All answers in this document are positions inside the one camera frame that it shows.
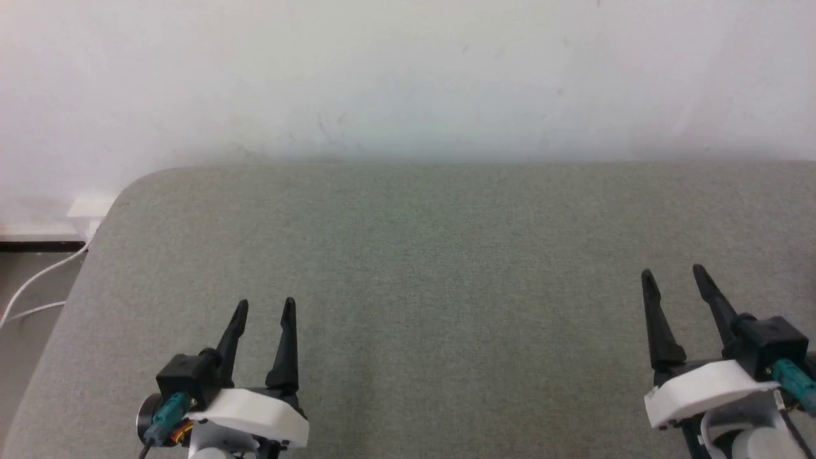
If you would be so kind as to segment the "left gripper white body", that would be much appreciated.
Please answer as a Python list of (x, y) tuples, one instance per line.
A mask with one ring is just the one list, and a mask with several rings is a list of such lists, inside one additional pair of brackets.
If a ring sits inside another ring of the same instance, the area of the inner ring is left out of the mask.
[(221, 390), (206, 410), (187, 418), (193, 421), (189, 458), (276, 458), (309, 441), (309, 422), (291, 404), (247, 389)]

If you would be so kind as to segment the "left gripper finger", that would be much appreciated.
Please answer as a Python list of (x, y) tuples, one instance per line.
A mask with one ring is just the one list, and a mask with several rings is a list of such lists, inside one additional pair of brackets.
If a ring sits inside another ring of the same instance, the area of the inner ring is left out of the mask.
[(284, 302), (280, 328), (282, 335), (265, 384), (271, 390), (298, 390), (298, 338), (296, 301), (293, 297), (288, 297)]
[(233, 371), (237, 355), (237, 346), (247, 325), (249, 311), (248, 300), (240, 300), (231, 317), (216, 351), (221, 355), (221, 364), (217, 370), (219, 384), (222, 387), (234, 387)]

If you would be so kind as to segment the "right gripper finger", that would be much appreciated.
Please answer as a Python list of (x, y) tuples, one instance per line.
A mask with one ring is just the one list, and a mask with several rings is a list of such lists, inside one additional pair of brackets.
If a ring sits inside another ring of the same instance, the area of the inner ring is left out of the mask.
[(692, 270), (697, 290), (710, 308), (723, 348), (737, 348), (740, 345), (738, 345), (736, 325), (742, 317), (735, 311), (702, 264), (693, 265)]
[(649, 268), (641, 272), (641, 287), (651, 368), (659, 371), (684, 364), (685, 350), (673, 336), (662, 310), (660, 290)]

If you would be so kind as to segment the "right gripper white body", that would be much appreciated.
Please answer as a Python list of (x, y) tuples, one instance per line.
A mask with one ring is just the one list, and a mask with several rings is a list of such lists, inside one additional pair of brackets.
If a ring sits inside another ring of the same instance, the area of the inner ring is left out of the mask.
[(792, 408), (814, 415), (813, 378), (790, 360), (764, 375), (757, 381), (723, 361), (672, 378), (644, 397), (650, 426), (680, 429), (694, 458), (813, 458), (790, 418)]

